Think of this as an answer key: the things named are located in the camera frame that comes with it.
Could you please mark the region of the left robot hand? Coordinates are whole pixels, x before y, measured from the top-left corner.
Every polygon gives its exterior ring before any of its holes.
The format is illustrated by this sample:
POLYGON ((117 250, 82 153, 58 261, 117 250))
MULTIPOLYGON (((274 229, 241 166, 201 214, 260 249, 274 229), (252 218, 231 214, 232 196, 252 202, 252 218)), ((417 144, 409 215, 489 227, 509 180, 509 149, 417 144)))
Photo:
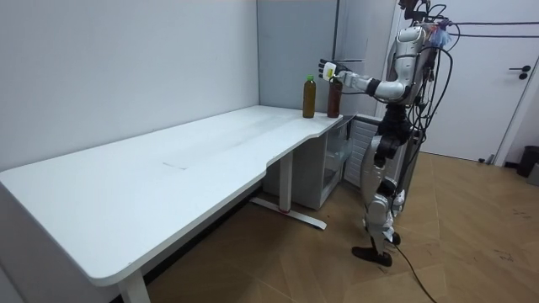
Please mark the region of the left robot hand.
POLYGON ((319 61, 318 67, 319 67, 318 69, 319 76, 323 80, 329 82, 334 77, 334 74, 338 66, 331 61, 326 61, 324 59, 321 59, 319 61))

